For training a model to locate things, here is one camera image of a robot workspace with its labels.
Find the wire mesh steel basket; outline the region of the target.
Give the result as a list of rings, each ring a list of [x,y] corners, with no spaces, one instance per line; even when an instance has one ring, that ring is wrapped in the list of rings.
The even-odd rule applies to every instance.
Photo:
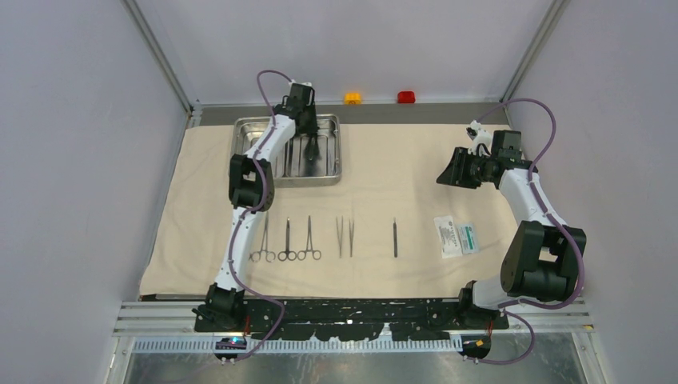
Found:
[[[320,114],[317,116],[317,123],[319,118],[331,118],[336,121],[337,131],[336,131],[336,160],[337,160],[337,172],[334,176],[328,177],[311,177],[311,178],[290,178],[290,179],[278,179],[274,180],[274,185],[277,188],[306,188],[306,187],[322,187],[322,186],[331,186],[337,184],[341,180],[342,174],[342,163],[341,163],[341,132],[340,132],[340,123],[338,116],[335,114]]]

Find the white sterile pouch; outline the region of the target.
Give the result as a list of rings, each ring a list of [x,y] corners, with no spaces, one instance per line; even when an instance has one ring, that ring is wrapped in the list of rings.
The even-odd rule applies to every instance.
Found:
[[[457,227],[450,215],[439,216],[433,219],[437,228],[442,258],[456,258],[463,255],[461,241]]]

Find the green white packet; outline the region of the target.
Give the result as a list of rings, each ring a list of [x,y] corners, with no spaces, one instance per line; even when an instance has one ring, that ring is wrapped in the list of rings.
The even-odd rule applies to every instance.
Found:
[[[480,245],[477,241],[476,229],[472,222],[457,225],[457,233],[459,234],[461,251],[463,255],[476,254],[480,252]]]

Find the steel scalpel handle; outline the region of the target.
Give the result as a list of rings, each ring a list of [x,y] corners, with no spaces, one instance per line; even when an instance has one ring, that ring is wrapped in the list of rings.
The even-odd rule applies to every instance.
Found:
[[[393,232],[393,257],[398,258],[397,218],[395,217],[393,218],[392,232]]]
[[[317,142],[317,135],[308,136],[308,142],[305,146],[305,159],[312,162],[319,155],[319,145]]]

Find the beige cloth wrap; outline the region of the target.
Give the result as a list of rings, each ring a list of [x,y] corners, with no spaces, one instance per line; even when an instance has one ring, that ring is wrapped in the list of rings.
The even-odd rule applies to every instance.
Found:
[[[321,260],[247,261],[245,283],[269,296],[336,298],[453,297],[471,280],[499,273],[516,220],[493,184],[471,190],[436,183],[453,150],[467,146],[461,125],[343,124],[338,184],[277,188],[269,210],[269,248],[305,248],[307,217]],[[232,126],[186,131],[140,292],[204,296],[220,270],[232,206],[228,163]],[[480,252],[442,258],[433,219],[472,222]],[[339,258],[336,217],[344,218]],[[393,257],[397,218],[398,258]],[[355,222],[349,257],[349,220]]]

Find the steel tweezers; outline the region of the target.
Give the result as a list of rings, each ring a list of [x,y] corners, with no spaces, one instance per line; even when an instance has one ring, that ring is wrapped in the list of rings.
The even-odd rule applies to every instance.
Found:
[[[337,247],[339,258],[343,255],[343,237],[344,237],[344,218],[342,216],[336,217],[336,232],[337,232]]]
[[[349,220],[349,257],[353,257],[355,222],[353,218]]]

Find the short steel scissors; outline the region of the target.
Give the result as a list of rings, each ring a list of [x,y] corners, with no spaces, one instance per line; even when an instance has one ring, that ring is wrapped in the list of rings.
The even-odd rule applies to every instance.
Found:
[[[277,254],[277,260],[280,262],[297,261],[297,252],[291,247],[291,221],[287,218],[285,221],[285,244],[284,249]]]

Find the long steel forceps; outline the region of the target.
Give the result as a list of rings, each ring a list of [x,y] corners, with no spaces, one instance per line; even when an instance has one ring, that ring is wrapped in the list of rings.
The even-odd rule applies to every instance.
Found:
[[[259,250],[253,251],[249,255],[251,262],[260,262],[264,259],[266,262],[274,262],[276,254],[269,249],[269,215],[265,215],[264,229],[261,236],[261,244]]]

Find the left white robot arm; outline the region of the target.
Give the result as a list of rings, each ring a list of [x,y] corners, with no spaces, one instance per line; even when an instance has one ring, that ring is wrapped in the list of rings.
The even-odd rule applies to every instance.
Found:
[[[273,160],[293,138],[317,132],[315,89],[310,82],[289,83],[289,94],[272,107],[268,126],[244,153],[229,161],[229,200],[233,207],[229,240],[220,270],[205,301],[193,309],[195,330],[235,331],[245,325],[246,294],[280,305],[245,283],[244,270],[254,236],[275,196]]]

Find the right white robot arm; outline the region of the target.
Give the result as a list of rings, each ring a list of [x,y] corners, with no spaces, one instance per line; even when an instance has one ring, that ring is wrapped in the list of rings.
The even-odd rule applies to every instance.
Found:
[[[466,131],[472,145],[453,151],[437,183],[466,189],[492,183],[508,202],[517,229],[500,273],[461,289],[457,320],[472,329],[518,303],[567,306],[582,288],[585,232],[568,226],[543,195],[534,162],[522,155],[519,132],[489,133],[477,123]]]

